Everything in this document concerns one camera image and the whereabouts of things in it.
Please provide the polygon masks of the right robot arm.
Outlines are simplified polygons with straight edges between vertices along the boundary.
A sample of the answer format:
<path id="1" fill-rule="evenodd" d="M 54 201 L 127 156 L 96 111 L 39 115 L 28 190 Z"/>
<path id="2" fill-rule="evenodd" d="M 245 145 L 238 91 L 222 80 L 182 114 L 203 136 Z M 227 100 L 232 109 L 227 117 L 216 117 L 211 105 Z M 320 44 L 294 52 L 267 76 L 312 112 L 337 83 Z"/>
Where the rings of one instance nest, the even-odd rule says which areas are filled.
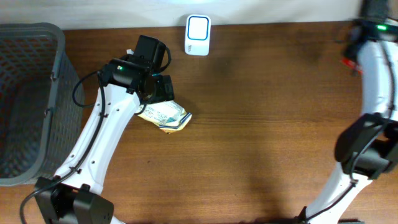
<path id="1" fill-rule="evenodd" d="M 361 115 L 339 135 L 334 171 L 294 223 L 340 223 L 356 196 L 397 166 L 397 20 L 388 0 L 362 1 L 343 55 L 361 75 Z"/>

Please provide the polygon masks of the grey plastic mesh basket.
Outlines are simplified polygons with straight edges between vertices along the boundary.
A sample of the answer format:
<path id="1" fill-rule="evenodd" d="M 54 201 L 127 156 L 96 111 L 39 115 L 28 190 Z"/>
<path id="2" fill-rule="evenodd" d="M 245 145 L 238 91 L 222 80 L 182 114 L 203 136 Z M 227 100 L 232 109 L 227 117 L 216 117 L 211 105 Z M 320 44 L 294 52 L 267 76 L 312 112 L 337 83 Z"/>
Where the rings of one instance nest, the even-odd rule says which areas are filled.
<path id="1" fill-rule="evenodd" d="M 51 178 L 69 156 L 83 117 L 78 81 L 59 27 L 1 25 L 1 186 Z"/>

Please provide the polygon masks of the red snack bag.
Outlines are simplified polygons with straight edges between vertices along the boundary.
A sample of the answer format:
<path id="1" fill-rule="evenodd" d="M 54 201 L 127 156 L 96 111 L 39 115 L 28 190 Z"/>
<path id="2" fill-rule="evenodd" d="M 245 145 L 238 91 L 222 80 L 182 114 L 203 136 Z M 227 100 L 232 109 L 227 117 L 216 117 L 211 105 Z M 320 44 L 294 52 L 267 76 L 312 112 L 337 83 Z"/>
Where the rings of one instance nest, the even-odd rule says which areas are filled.
<path id="1" fill-rule="evenodd" d="M 363 74 L 361 66 L 359 64 L 357 64 L 356 62 L 354 62 L 348 58 L 343 58 L 343 59 L 341 59 L 341 63 L 343 65 L 347 66 L 348 68 L 350 68 L 354 75 L 362 75 Z"/>

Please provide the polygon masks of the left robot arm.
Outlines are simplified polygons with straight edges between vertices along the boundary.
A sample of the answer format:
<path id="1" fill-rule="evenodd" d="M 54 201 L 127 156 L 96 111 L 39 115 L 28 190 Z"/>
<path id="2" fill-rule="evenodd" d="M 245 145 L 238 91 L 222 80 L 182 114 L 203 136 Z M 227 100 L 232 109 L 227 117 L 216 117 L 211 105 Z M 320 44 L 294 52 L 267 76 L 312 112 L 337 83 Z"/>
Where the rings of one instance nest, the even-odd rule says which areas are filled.
<path id="1" fill-rule="evenodd" d="M 34 198 L 45 223 L 119 223 L 114 204 L 101 196 L 109 163 L 124 129 L 147 105 L 172 101 L 170 57 L 160 40 L 140 35 L 133 53 L 94 72 L 98 96 L 74 148 L 51 179 L 39 178 Z"/>

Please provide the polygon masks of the cream and blue snack bag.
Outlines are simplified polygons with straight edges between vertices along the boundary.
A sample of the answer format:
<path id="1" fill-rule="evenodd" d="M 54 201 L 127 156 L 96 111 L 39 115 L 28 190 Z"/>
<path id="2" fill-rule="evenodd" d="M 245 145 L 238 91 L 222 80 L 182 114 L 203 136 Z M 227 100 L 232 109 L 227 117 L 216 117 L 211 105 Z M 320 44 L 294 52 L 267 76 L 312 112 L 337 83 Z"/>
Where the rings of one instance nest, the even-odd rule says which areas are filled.
<path id="1" fill-rule="evenodd" d="M 191 120 L 192 114 L 174 101 L 141 105 L 136 115 L 170 134 L 181 131 Z"/>

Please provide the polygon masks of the white barcode scanner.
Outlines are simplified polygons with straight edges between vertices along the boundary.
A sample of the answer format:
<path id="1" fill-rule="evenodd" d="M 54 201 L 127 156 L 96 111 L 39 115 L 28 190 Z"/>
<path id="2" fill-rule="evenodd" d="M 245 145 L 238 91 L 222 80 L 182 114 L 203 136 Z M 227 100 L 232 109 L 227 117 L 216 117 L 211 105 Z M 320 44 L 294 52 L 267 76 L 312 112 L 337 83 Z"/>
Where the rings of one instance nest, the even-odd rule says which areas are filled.
<path id="1" fill-rule="evenodd" d="M 184 49 L 188 55 L 206 56 L 210 51 L 211 19 L 205 15 L 191 14 L 185 26 Z"/>

